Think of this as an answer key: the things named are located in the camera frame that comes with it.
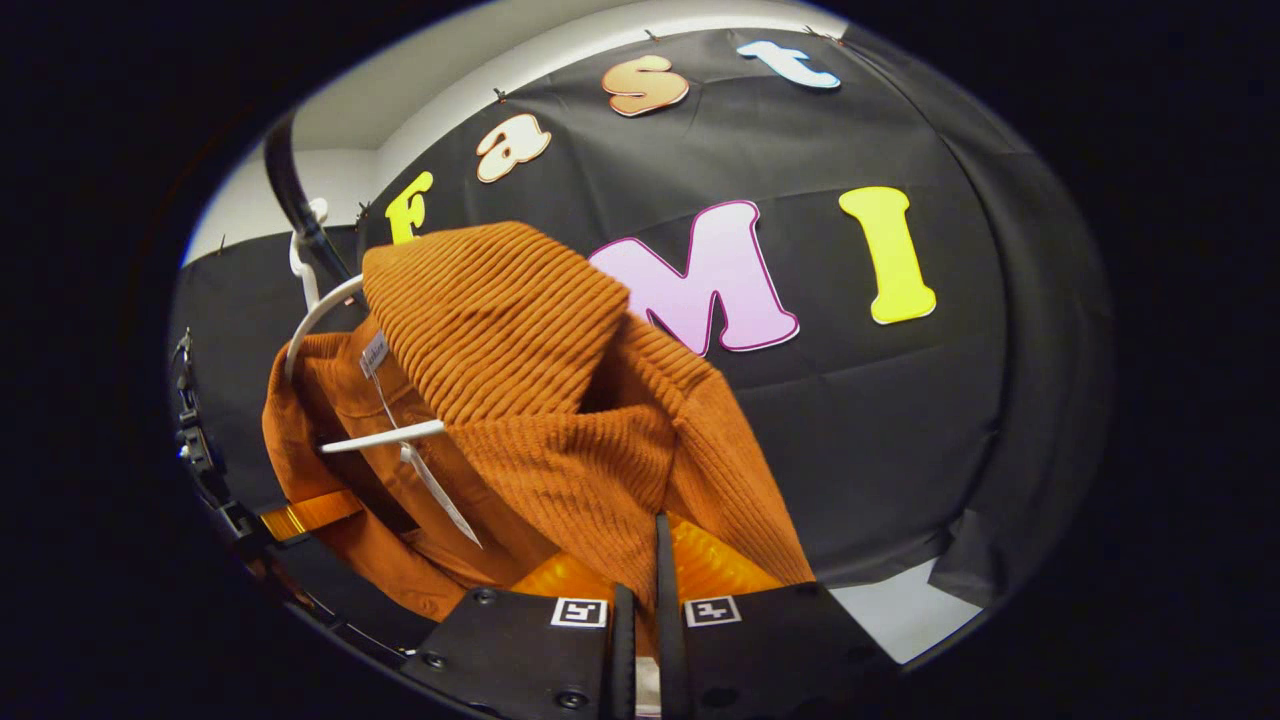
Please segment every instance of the orange letter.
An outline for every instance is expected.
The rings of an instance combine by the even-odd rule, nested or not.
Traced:
[[[538,118],[529,113],[509,118],[489,131],[476,146],[476,155],[484,155],[476,177],[480,182],[493,182],[509,173],[516,163],[527,163],[541,155],[550,142],[552,133],[538,127]]]
[[[600,86],[613,95],[609,106],[632,118],[658,108],[675,105],[689,95],[689,81],[671,69],[671,60],[645,55],[637,60],[613,65],[604,73]]]

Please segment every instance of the foam letter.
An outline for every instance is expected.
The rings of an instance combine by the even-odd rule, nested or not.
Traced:
[[[392,223],[392,245],[413,240],[413,228],[421,228],[426,220],[426,205],[422,193],[431,190],[431,173],[422,170],[403,192],[387,206],[387,219]]]
[[[790,79],[796,85],[804,85],[809,87],[838,87],[840,78],[831,73],[815,73],[806,68],[800,60],[808,60],[809,56],[800,50],[792,50],[790,47],[778,47],[768,40],[759,40],[756,42],[749,42],[737,49],[739,55],[745,55],[748,58],[759,58],[764,60],[764,64],[773,68],[773,72]]]
[[[484,155],[476,168],[480,182],[493,182],[516,167],[543,154],[552,142],[552,133],[538,127],[538,118],[521,113],[508,118],[484,136],[476,155]]]
[[[675,105],[689,95],[689,81],[671,69],[671,60],[657,55],[622,63],[609,68],[600,81],[605,92],[613,95],[609,106],[628,118]]]
[[[879,295],[872,301],[872,318],[882,324],[923,318],[938,306],[938,299],[920,277],[906,209],[911,202],[892,187],[860,187],[840,196],[840,209],[863,224],[867,247],[876,268]]]
[[[777,345],[800,332],[782,309],[755,237],[760,210],[736,200],[698,214],[689,232],[689,263],[680,274],[634,237],[591,254],[593,265],[631,290],[630,310],[660,323],[699,355],[710,347],[712,313],[719,297],[726,350],[742,352]]]

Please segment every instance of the white floor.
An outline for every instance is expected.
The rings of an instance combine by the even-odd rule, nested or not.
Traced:
[[[892,578],[831,591],[884,652],[905,664],[938,644],[982,611],[928,584],[937,559]]]

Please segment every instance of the pink letter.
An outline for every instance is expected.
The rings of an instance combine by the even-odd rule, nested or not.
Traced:
[[[707,355],[710,347],[716,297],[724,311],[721,345],[735,352],[759,350],[800,332],[800,320],[782,309],[760,255],[759,217],[749,200],[699,213],[689,232],[684,275],[634,237],[605,245],[590,261],[631,290],[632,313],[660,323],[694,352]]]

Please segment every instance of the black cloth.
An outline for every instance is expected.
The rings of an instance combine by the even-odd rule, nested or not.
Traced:
[[[353,227],[325,228],[351,268]],[[191,361],[201,427],[224,466],[232,498],[261,515],[287,503],[262,441],[266,377],[276,352],[306,314],[302,281],[289,270],[289,233],[233,243],[188,263],[178,273],[170,346],[191,329]],[[321,296],[340,282],[303,250]],[[351,332],[358,305],[339,305],[312,332]],[[170,393],[177,416],[177,393]],[[390,647],[411,648],[435,623],[388,598],[315,538],[271,551],[291,579],[342,620]]]
[[[737,54],[756,40],[804,51],[841,86],[804,87]],[[1088,487],[1106,430],[1108,299],[1079,214],[1012,131],[901,51],[858,29],[845,41],[689,32],[502,88],[504,104],[406,159],[361,249],[392,241],[385,209],[424,170],[419,233],[516,219],[584,255],[636,237],[677,272],[700,210],[755,202],[760,251],[800,332],[750,352],[713,340],[707,359],[750,420],[814,571],[840,587],[943,555],[931,582],[986,606],[1025,580]],[[626,118],[600,77],[644,54],[667,58],[689,95]],[[477,142],[518,113],[550,145],[481,182]],[[925,318],[869,314],[874,268],[837,205],[865,186],[910,200],[938,299]],[[712,338],[722,328],[714,313]],[[1069,406],[1082,397],[1096,402]],[[1053,433],[1062,441],[1048,447]]]

